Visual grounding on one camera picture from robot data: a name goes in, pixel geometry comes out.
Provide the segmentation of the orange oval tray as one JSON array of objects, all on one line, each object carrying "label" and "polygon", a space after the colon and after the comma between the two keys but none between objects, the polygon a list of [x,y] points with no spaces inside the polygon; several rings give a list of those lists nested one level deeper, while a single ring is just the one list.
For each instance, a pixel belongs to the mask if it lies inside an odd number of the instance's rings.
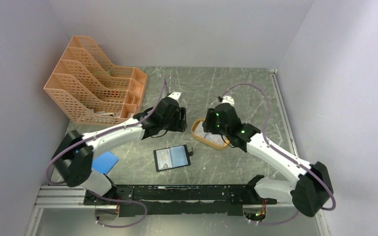
[{"label": "orange oval tray", "polygon": [[212,134],[209,132],[204,132],[203,122],[205,121],[204,118],[197,119],[192,127],[191,133],[195,139],[198,141],[209,145],[215,149],[225,149],[228,147],[228,140],[221,135]]}]

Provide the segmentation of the black leather card holder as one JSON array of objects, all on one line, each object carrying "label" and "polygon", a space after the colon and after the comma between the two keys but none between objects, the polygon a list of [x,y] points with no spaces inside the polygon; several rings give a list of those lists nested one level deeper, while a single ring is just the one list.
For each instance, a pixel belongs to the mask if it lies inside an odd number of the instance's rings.
[{"label": "black leather card holder", "polygon": [[166,170],[159,170],[158,169],[157,151],[162,150],[162,149],[169,149],[170,156],[171,156],[172,168],[167,169],[167,170],[181,168],[181,167],[191,165],[190,157],[193,156],[193,148],[188,149],[187,145],[180,145],[180,146],[156,149],[156,150],[153,151],[153,155],[154,155],[154,161],[155,161],[155,169],[156,169],[157,172],[166,171]]}]

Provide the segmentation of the white card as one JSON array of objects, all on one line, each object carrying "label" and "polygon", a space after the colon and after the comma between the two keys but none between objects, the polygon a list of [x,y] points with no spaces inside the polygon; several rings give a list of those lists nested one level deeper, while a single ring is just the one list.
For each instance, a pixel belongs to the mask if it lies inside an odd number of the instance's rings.
[{"label": "white card", "polygon": [[159,170],[167,170],[172,168],[169,149],[162,149],[157,151],[157,166]]}]

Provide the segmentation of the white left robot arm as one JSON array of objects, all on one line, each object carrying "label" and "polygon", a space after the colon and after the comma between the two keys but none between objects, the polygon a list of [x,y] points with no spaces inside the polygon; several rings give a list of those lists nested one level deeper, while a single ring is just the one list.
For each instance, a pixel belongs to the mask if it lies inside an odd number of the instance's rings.
[{"label": "white left robot arm", "polygon": [[93,159],[121,145],[140,141],[160,131],[184,132],[187,128],[186,108],[171,97],[165,97],[154,107],[134,115],[121,124],[92,133],[67,132],[51,165],[68,187],[81,186],[96,194],[103,204],[111,204],[117,187],[106,175],[92,168]]}]

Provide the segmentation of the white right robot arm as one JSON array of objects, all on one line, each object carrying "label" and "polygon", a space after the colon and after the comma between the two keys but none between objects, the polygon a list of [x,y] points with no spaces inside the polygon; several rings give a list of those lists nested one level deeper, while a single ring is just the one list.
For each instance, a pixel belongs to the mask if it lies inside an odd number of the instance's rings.
[{"label": "white right robot arm", "polygon": [[257,204],[263,198],[287,200],[303,215],[314,217],[331,200],[336,207],[333,187],[327,167],[300,159],[267,139],[257,127],[241,122],[235,108],[220,103],[209,108],[203,123],[205,132],[224,136],[232,147],[254,155],[275,168],[287,180],[261,178],[246,190],[246,198]]}]

